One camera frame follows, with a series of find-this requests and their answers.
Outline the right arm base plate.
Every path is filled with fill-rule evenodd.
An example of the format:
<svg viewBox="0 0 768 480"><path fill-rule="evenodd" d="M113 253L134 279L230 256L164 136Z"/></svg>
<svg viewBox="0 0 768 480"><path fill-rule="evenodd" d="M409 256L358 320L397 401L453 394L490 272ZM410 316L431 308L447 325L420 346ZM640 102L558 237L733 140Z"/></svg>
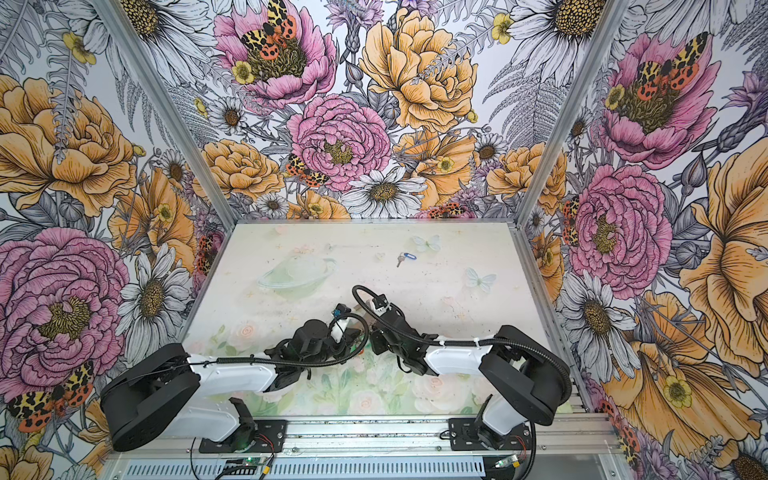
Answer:
<svg viewBox="0 0 768 480"><path fill-rule="evenodd" d="M518 425L501 435L469 417L448 419L447 439L452 451L519 451L531 450L533 434L525 425Z"/></svg>

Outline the green circuit board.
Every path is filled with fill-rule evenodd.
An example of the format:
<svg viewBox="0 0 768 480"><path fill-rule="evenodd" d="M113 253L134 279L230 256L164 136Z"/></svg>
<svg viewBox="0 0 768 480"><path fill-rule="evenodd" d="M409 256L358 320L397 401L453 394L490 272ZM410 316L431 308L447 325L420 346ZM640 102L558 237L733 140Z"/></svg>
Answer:
<svg viewBox="0 0 768 480"><path fill-rule="evenodd" d="M259 479L263 479L266 475L270 473L273 460L274 460L273 457L269 457L267 459L261 459L261 458L243 459L239 463L228 464L226 468L220 472L219 478L223 478L227 476L253 477L254 475L256 475Z"/></svg>

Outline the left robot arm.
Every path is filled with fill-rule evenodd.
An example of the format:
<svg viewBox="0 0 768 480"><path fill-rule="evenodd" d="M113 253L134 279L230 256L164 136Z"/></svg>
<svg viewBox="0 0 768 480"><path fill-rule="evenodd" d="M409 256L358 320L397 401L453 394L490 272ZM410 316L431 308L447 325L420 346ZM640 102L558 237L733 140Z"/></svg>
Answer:
<svg viewBox="0 0 768 480"><path fill-rule="evenodd" d="M365 320L337 313L330 323L306 321L292 337L248 356L213 357L165 345L112 380L101 392L112 447L129 452L159 438L197 439L203 453L277 448L244 393L284 390L315 369L343 364L370 337Z"/></svg>

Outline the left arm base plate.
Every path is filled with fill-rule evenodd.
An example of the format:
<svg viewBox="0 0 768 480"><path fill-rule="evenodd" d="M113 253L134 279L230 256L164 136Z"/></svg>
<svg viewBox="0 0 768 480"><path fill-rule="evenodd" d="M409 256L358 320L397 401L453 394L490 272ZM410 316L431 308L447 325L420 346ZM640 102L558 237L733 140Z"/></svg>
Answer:
<svg viewBox="0 0 768 480"><path fill-rule="evenodd" d="M254 420L239 426L221 442L202 439L198 450L201 454L280 453L283 451L287 426L286 420Z"/></svg>

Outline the key with blue tag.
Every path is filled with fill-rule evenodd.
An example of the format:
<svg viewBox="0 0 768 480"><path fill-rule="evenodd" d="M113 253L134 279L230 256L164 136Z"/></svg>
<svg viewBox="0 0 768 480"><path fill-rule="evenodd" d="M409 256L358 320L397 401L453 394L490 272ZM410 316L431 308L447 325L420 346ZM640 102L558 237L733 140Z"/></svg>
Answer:
<svg viewBox="0 0 768 480"><path fill-rule="evenodd" d="M405 261L415 261L417 257L414 254L403 252L397 257L397 267L400 267Z"/></svg>

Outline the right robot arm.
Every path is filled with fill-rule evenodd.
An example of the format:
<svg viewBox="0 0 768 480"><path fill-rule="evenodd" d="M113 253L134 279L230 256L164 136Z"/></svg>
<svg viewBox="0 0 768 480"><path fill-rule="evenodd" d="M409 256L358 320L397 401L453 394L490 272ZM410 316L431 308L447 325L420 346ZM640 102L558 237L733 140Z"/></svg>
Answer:
<svg viewBox="0 0 768 480"><path fill-rule="evenodd" d="M504 325L491 338L453 340L417 332L385 301L362 308L374 320L375 354L391 352L419 376L479 376L495 389L471 423L449 429L457 438L500 450L524 424L550 426L571 397L568 365L515 326Z"/></svg>

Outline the aluminium front rail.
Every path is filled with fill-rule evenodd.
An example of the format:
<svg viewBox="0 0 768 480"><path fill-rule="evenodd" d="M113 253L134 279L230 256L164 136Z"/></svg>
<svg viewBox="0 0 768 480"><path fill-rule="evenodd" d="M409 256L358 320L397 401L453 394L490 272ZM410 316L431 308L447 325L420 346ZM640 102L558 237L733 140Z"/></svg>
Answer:
<svg viewBox="0 0 768 480"><path fill-rule="evenodd" d="M137 450L111 453L109 461L128 459L234 459L268 456L279 459L309 457L456 456L453 435L448 432L448 415L410 416L318 416L293 417L285 432L261 452L200 453L190 439L160 438ZM601 455L621 452L618 437L603 414L574 413L555 417L550 426L537 426L536 438L517 433L512 437L522 446L490 450L478 447L465 455L506 456L536 452L543 455Z"/></svg>

